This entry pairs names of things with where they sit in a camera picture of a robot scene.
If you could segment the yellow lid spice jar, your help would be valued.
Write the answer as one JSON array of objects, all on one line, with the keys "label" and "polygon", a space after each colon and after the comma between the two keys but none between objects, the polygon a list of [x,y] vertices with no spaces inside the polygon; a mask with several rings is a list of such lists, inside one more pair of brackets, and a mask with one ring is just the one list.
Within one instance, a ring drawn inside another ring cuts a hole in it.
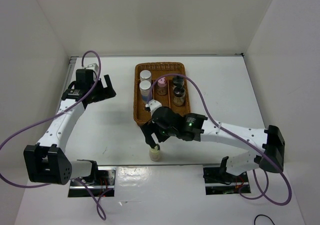
[{"label": "yellow lid spice jar", "polygon": [[149,149],[149,158],[153,162],[157,162],[161,159],[161,149],[159,145]]}]

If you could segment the black lid spice jar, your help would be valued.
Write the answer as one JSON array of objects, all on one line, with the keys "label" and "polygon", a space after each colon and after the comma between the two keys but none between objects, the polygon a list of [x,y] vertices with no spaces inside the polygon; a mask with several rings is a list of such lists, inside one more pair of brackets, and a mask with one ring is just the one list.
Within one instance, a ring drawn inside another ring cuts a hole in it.
[{"label": "black lid spice jar", "polygon": [[173,89],[173,103],[180,107],[185,103],[186,90],[183,86],[176,86]]}]

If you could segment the blue label silver cap bottle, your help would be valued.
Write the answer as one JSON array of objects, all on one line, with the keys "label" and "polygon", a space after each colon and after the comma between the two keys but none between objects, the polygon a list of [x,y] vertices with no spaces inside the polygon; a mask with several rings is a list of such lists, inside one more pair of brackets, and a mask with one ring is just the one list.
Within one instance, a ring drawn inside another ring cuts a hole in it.
[{"label": "blue label silver cap bottle", "polygon": [[149,81],[152,83],[152,73],[149,70],[142,70],[139,74],[140,81]]}]

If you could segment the pink lid spice jar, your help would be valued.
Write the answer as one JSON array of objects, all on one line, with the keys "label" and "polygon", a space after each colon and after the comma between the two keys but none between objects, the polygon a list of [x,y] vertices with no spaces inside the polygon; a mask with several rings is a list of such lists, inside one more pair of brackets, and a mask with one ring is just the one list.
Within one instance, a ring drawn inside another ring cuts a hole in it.
[{"label": "pink lid spice jar", "polygon": [[164,96],[167,94],[167,79],[165,77],[162,77],[157,81],[156,92],[160,96]]}]

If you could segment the black lid pepper jar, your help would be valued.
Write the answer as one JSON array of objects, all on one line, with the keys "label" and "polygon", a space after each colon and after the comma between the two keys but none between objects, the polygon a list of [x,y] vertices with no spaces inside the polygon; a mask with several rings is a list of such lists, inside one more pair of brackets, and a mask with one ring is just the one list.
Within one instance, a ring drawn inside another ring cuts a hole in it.
[{"label": "black lid pepper jar", "polygon": [[184,86],[184,83],[185,83],[185,80],[182,76],[180,75],[175,75],[172,79],[172,84],[173,84],[173,87],[179,87],[179,88],[182,88]]}]

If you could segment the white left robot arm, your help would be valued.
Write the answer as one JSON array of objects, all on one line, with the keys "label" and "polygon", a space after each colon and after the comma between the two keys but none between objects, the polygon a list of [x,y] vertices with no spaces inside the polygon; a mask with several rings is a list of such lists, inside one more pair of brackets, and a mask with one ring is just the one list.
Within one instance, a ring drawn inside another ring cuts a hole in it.
[{"label": "white left robot arm", "polygon": [[23,151],[28,177],[34,183],[65,185],[82,178],[94,185],[100,178],[97,162],[78,159],[69,161],[65,155],[67,142],[87,106],[116,96],[109,75],[104,76],[106,87],[92,69],[77,69],[76,79],[62,94],[59,112],[45,134],[35,145]]}]

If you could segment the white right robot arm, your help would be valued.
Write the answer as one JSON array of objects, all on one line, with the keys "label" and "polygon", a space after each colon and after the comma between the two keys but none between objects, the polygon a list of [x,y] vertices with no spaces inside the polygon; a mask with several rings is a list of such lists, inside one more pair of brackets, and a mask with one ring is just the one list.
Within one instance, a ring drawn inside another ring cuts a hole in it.
[{"label": "white right robot arm", "polygon": [[274,125],[253,129],[212,122],[197,113],[182,116],[169,107],[160,106],[151,110],[151,119],[140,129],[152,149],[158,149],[159,143],[175,137],[185,142],[221,143],[245,150],[240,155],[228,155],[221,160],[219,176],[225,182],[257,168],[275,174],[284,170],[285,140]]}]

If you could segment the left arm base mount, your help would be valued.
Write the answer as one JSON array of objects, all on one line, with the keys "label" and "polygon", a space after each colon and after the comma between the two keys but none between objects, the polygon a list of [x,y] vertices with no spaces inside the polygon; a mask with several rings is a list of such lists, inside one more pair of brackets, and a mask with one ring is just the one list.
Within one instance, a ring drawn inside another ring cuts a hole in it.
[{"label": "left arm base mount", "polygon": [[[115,166],[99,166],[95,180],[81,179],[92,194],[98,198],[114,197],[117,168]],[[68,198],[90,197],[87,189],[78,181],[71,181],[68,190]]]}]

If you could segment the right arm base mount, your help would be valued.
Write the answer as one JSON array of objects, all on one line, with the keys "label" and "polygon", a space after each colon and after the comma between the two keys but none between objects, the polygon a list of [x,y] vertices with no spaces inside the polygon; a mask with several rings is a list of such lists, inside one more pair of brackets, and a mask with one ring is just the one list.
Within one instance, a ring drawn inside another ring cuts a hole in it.
[{"label": "right arm base mount", "polygon": [[239,192],[244,194],[251,193],[249,178],[246,172],[236,176],[220,173],[220,168],[216,166],[204,166],[202,177],[207,196],[232,195],[239,194]]}]

